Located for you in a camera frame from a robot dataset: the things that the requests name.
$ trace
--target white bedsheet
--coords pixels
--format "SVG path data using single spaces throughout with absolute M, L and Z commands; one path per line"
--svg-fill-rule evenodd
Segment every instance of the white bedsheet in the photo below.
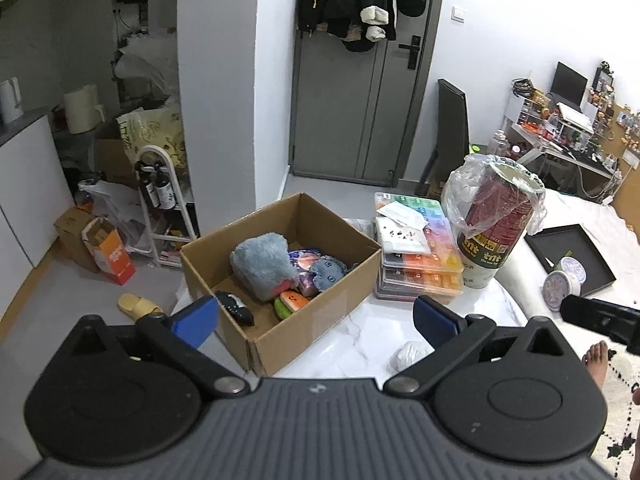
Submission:
M 616 281 L 593 294 L 592 298 L 640 310 L 640 246 L 636 235 L 626 228 L 625 221 L 615 209 L 552 190 L 546 192 L 545 206 L 548 214 L 543 228 L 580 224 L 615 274 Z M 542 299 L 545 277 L 545 270 L 523 238 L 496 275 L 527 318 L 536 315 L 551 317 L 574 351 L 582 356 L 590 345 L 603 338 L 565 323 L 559 314 L 546 307 Z

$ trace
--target stacked plastic storage box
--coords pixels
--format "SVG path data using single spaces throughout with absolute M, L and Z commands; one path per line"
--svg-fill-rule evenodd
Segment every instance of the stacked plastic storage box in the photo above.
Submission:
M 383 252 L 376 297 L 413 302 L 418 296 L 427 294 L 441 304 L 447 304 L 462 294 L 462 260 L 440 203 L 389 193 L 376 193 L 375 200 L 376 209 L 399 202 L 418 211 L 428 223 L 423 232 L 430 253 Z

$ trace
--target yellow slipper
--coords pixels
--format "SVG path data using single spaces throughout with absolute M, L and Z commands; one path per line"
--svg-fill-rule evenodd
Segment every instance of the yellow slipper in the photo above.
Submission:
M 118 299 L 118 308 L 133 321 L 140 319 L 152 312 L 162 312 L 162 309 L 153 301 L 146 300 L 134 294 L 123 294 Z

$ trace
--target white marble table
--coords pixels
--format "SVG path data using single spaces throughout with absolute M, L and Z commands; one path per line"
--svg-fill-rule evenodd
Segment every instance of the white marble table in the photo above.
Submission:
M 369 296 L 275 376 L 305 379 L 374 377 L 382 386 L 396 373 L 389 359 L 406 342 L 423 340 L 414 327 L 412 306 L 412 303 L 381 301 Z M 495 279 L 482 290 L 465 287 L 464 293 L 448 307 L 460 316 L 473 312 L 484 314 L 500 326 L 527 323 L 526 316 Z M 242 370 L 217 335 L 207 339 L 200 351 L 247 379 L 252 387 L 258 383 L 254 373 Z

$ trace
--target bottle label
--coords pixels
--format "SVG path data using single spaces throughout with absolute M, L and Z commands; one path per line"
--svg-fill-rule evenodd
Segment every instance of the bottle label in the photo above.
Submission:
M 153 182 L 149 182 L 145 186 L 146 193 L 149 195 L 149 200 L 151 200 L 151 205 L 153 208 L 156 208 L 160 205 L 160 199 L 158 198 L 158 190 Z
M 170 182 L 158 187 L 158 198 L 160 199 L 160 209 L 173 209 L 175 207 L 174 188 Z

